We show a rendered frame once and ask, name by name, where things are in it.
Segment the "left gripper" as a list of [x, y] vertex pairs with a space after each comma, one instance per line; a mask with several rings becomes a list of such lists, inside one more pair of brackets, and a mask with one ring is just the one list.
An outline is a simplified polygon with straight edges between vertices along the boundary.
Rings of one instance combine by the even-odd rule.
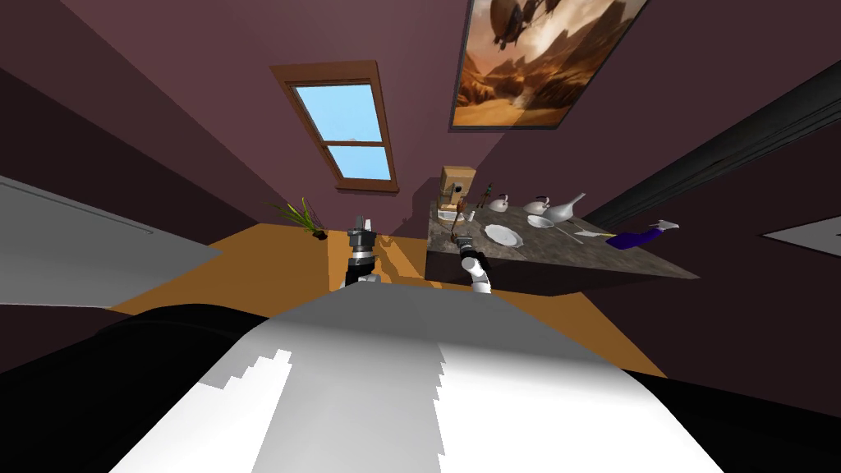
[[363, 215], [356, 216], [356, 226], [349, 229], [347, 235], [349, 246], [354, 250], [372, 250], [375, 246], [377, 233], [372, 232], [371, 220], [365, 220]]

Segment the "white plate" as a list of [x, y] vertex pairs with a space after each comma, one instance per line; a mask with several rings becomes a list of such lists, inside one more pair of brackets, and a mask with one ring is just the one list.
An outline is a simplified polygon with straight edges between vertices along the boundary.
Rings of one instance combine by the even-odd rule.
[[522, 237], [510, 228], [490, 224], [484, 227], [485, 235], [493, 242], [506, 247], [519, 248], [523, 245]]

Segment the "tan wooden coffee machine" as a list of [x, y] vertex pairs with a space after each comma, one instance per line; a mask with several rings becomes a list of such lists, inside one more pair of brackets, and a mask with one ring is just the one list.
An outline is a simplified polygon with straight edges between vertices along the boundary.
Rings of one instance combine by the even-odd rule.
[[455, 211], [474, 181], [476, 170], [463, 166], [443, 166], [437, 206], [443, 211]]

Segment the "green potted plant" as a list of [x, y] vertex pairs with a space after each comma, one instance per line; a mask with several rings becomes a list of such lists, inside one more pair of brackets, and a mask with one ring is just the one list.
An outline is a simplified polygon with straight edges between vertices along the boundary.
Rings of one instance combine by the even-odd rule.
[[306, 198], [301, 198], [301, 205], [299, 207], [290, 203], [287, 203], [285, 207], [272, 203], [267, 203], [267, 205], [276, 209], [279, 215], [286, 220], [303, 227], [316, 239], [324, 241], [328, 238], [324, 226], [319, 221], [314, 210], [309, 206]]

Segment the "wooden framed window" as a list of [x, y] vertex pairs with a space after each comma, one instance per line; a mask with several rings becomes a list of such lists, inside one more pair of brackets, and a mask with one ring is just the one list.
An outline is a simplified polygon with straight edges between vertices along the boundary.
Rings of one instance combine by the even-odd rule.
[[272, 65], [339, 191], [399, 191], [375, 60]]

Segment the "white long-necked jug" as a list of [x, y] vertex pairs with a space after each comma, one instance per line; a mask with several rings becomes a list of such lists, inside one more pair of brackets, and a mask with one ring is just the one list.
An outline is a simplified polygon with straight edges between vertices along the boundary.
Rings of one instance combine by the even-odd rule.
[[574, 204], [579, 202], [585, 196], [585, 193], [581, 193], [566, 204], [549, 207], [542, 213], [542, 217], [547, 218], [547, 220], [552, 223], [565, 222], [573, 216]]

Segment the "dark stone table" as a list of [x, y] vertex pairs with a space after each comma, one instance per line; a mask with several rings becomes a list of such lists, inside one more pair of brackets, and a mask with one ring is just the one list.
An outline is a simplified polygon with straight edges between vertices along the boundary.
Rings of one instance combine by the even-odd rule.
[[[572, 218], [559, 226], [583, 245], [555, 227], [536, 228], [527, 222], [528, 213], [512, 207], [503, 213], [475, 209], [472, 222], [461, 222], [456, 234], [469, 234], [489, 262], [489, 280], [495, 291], [537, 296], [560, 296], [575, 292], [645, 282], [658, 278], [693, 279], [694, 274], [642, 248], [617, 250], [599, 238], [577, 236], [581, 229], [595, 226]], [[519, 248], [491, 241], [484, 227], [497, 224], [518, 233]], [[430, 281], [467, 285], [471, 277], [460, 263], [459, 251], [450, 240], [450, 222], [440, 223], [436, 209], [430, 211], [425, 278]]]

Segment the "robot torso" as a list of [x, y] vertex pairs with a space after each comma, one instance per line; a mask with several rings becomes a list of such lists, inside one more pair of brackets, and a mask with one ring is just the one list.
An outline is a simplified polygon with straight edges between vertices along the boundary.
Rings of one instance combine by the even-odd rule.
[[237, 341], [110, 473], [723, 473], [649, 390], [494, 295], [359, 282]]

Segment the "blue spray bottle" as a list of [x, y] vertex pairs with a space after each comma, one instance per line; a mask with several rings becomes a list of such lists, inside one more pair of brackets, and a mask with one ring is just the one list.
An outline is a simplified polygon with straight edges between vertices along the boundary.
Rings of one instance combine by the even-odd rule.
[[676, 223], [659, 220], [658, 223], [651, 225], [649, 230], [641, 233], [622, 232], [611, 236], [605, 243], [618, 250], [628, 250], [654, 240], [667, 230], [676, 228], [679, 228]]

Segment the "grey white door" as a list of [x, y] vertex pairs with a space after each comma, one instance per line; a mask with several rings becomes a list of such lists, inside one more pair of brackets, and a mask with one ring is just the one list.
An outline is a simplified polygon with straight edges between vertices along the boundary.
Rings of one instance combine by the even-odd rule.
[[0, 305], [110, 308], [219, 255], [0, 176]]

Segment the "desert landscape wall picture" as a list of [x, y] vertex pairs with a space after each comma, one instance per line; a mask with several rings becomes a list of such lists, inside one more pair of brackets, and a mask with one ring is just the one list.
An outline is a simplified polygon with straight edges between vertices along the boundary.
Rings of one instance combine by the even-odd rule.
[[552, 130], [650, 0], [470, 0], [453, 131]]

